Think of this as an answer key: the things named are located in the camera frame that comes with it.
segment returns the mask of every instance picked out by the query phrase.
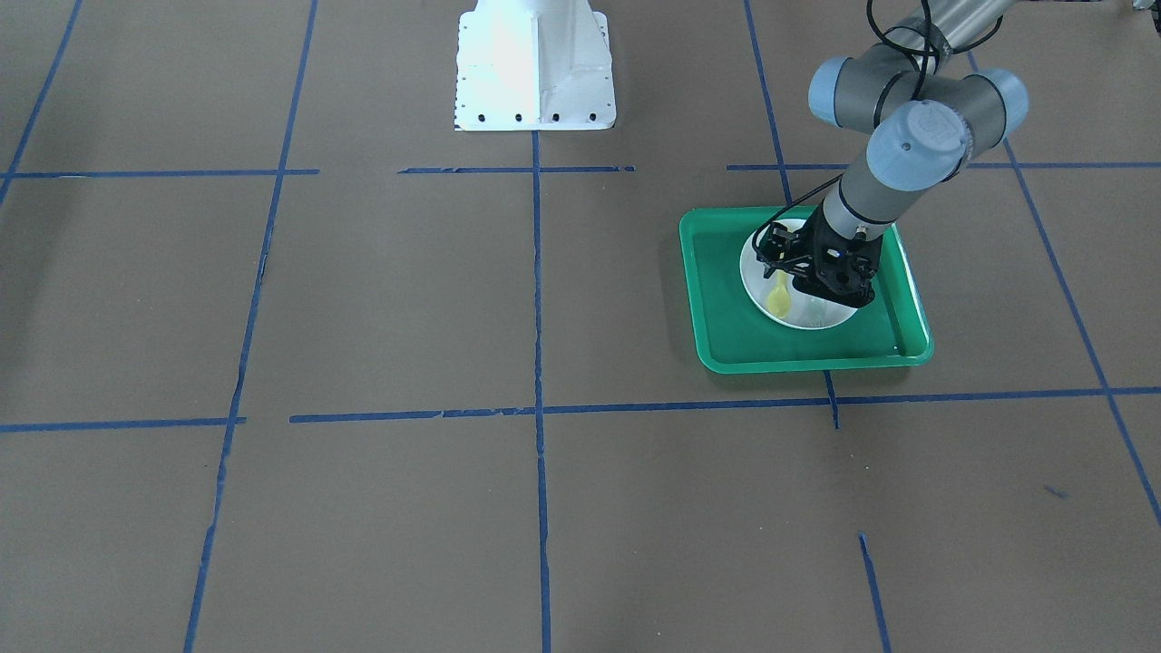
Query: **light blue joint cap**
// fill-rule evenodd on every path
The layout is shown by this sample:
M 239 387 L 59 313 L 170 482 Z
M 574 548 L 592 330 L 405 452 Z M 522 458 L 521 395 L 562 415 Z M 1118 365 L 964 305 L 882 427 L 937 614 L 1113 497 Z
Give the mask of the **light blue joint cap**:
M 972 135 L 951 107 L 933 100 L 895 109 L 871 135 L 867 167 L 885 186 L 923 191 L 959 167 Z
M 1007 116 L 1003 137 L 1008 138 L 1008 135 L 1016 131 L 1016 128 L 1023 124 L 1024 119 L 1027 117 L 1027 87 L 1018 77 L 1003 69 L 981 70 L 975 74 L 987 79 L 996 87 L 996 91 L 1000 91 L 1000 99 L 1004 102 Z
M 838 124 L 838 120 L 835 119 L 835 93 L 838 92 L 838 73 L 843 71 L 843 66 L 849 60 L 851 60 L 850 57 L 827 59 L 819 66 L 819 70 L 814 73 L 814 79 L 810 80 L 808 99 L 810 113 L 835 127 L 842 127 Z

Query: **green plastic tray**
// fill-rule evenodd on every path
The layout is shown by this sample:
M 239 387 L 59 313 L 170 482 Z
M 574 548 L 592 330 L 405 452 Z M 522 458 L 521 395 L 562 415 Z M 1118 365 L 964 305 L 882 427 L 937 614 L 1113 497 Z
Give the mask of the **green plastic tray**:
M 875 300 L 830 329 L 803 331 L 765 315 L 747 294 L 737 258 L 750 234 L 781 207 L 694 209 L 682 218 L 682 258 L 698 358 L 720 374 L 922 365 L 931 329 L 894 227 L 882 238 Z M 814 207 L 787 218 L 806 220 Z

